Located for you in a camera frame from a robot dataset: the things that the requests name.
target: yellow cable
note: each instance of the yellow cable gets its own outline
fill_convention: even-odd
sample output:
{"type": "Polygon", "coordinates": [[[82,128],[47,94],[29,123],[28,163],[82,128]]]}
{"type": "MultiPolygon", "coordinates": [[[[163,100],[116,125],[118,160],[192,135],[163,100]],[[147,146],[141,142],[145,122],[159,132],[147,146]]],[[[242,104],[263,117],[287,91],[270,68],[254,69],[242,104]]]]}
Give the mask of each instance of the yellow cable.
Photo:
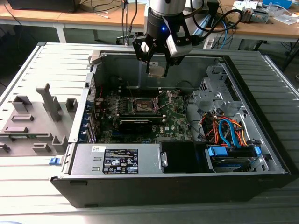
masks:
{"type": "Polygon", "coordinates": [[[247,143],[246,143],[245,138],[244,138],[244,130],[242,130],[242,137],[243,137],[244,144],[247,146],[247,143]]]}

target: gray plastic part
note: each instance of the gray plastic part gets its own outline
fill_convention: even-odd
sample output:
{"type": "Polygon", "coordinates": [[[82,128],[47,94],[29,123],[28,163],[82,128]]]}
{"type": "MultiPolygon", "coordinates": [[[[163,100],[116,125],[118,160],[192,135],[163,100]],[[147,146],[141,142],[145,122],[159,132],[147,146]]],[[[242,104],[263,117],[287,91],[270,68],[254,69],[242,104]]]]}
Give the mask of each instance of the gray plastic part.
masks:
{"type": "Polygon", "coordinates": [[[39,41],[37,43],[37,46],[45,46],[47,42],[44,42],[44,41],[39,41]]]}
{"type": "Polygon", "coordinates": [[[36,153],[51,152],[51,149],[47,143],[33,143],[32,149],[36,153]]]}
{"type": "Polygon", "coordinates": [[[61,115],[59,122],[53,122],[49,112],[45,111],[43,102],[32,102],[32,105],[28,105],[26,108],[28,112],[22,115],[32,115],[33,121],[18,121],[14,122],[10,118],[20,115],[19,112],[13,110],[10,118],[1,130],[0,142],[6,143],[11,151],[9,154],[0,154],[0,156],[34,156],[37,153],[32,149],[34,143],[48,143],[51,152],[47,155],[64,154],[64,152],[57,152],[52,146],[53,136],[57,136],[59,140],[63,136],[69,136],[71,127],[73,124],[75,113],[68,113],[65,102],[60,102],[61,110],[58,112],[61,115]],[[28,128],[28,133],[6,133],[4,132],[6,127],[13,126],[25,126],[28,128]]]}
{"type": "Polygon", "coordinates": [[[0,141],[13,142],[14,139],[12,139],[9,135],[2,135],[2,136],[0,136],[0,141]]]}
{"type": "Polygon", "coordinates": [[[38,135],[36,136],[36,138],[39,141],[51,141],[53,140],[53,135],[51,133],[49,133],[48,135],[38,135]]]}
{"type": "Polygon", "coordinates": [[[12,102],[12,105],[17,112],[27,112],[26,105],[30,105],[31,102],[27,96],[16,96],[12,102]]]}
{"type": "Polygon", "coordinates": [[[53,101],[53,98],[49,92],[49,88],[50,88],[49,83],[46,83],[46,85],[44,87],[37,87],[36,91],[39,94],[41,94],[43,101],[45,103],[45,107],[48,109],[52,120],[57,122],[57,121],[60,121],[61,116],[58,113],[58,109],[57,109],[57,104],[56,104],[57,99],[56,99],[56,101],[53,101]]]}
{"type": "Polygon", "coordinates": [[[58,140],[57,136],[55,136],[52,141],[52,146],[55,148],[57,152],[66,152],[68,146],[68,140],[66,136],[63,136],[61,142],[58,140]]]}
{"type": "Polygon", "coordinates": [[[9,151],[10,151],[10,148],[6,144],[0,143],[0,153],[3,153],[3,152],[9,153],[9,151]]]}
{"type": "Polygon", "coordinates": [[[76,112],[77,107],[78,107],[78,102],[77,102],[76,98],[67,98],[67,100],[65,102],[65,106],[66,106],[67,112],[69,112],[69,113],[76,112]]]}
{"type": "Polygon", "coordinates": [[[4,130],[6,133],[27,133],[28,128],[27,127],[6,127],[4,130]]]}
{"type": "Polygon", "coordinates": [[[33,116],[31,114],[27,114],[27,115],[13,115],[11,117],[11,120],[13,122],[18,122],[18,121],[33,121],[33,116]]]}

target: green circuit board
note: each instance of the green circuit board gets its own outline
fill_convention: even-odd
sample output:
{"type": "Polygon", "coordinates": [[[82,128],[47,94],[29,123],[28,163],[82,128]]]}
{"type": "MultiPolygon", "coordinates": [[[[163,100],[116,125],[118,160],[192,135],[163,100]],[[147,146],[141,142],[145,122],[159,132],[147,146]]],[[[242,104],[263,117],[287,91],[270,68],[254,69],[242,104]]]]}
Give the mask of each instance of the green circuit board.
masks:
{"type": "MultiPolygon", "coordinates": [[[[159,112],[166,115],[162,125],[153,125],[148,134],[120,134],[117,129],[118,96],[107,96],[108,114],[99,118],[101,134],[98,143],[159,143],[162,140],[191,140],[191,132],[186,128],[187,119],[183,112],[183,97],[171,99],[171,104],[163,107],[159,112]]],[[[159,105],[169,102],[167,95],[159,98],[159,105]]]]}

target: blue latch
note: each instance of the blue latch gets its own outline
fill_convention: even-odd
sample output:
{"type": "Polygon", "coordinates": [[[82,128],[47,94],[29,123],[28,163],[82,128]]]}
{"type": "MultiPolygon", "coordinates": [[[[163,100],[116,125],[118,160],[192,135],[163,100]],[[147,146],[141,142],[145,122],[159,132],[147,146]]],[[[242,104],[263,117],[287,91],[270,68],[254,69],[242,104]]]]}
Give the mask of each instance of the blue latch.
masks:
{"type": "Polygon", "coordinates": [[[209,155],[222,155],[222,156],[227,156],[228,152],[224,146],[211,146],[209,149],[209,155]]]}
{"type": "Polygon", "coordinates": [[[257,155],[262,154],[262,151],[261,151],[261,149],[260,149],[259,146],[255,146],[255,147],[254,147],[254,150],[256,151],[256,154],[257,154],[257,155]]]}
{"type": "Polygon", "coordinates": [[[60,166],[60,158],[53,157],[49,162],[50,166],[60,166]]]}

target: side panel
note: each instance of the side panel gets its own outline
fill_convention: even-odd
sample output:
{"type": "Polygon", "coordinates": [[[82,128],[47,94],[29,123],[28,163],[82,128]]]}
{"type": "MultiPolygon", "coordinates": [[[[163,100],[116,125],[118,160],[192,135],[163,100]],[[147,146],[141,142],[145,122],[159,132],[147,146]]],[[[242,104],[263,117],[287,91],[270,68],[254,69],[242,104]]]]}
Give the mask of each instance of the side panel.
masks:
{"type": "Polygon", "coordinates": [[[108,207],[248,201],[292,175],[203,176],[176,178],[81,179],[53,177],[51,183],[72,206],[108,207]]]}

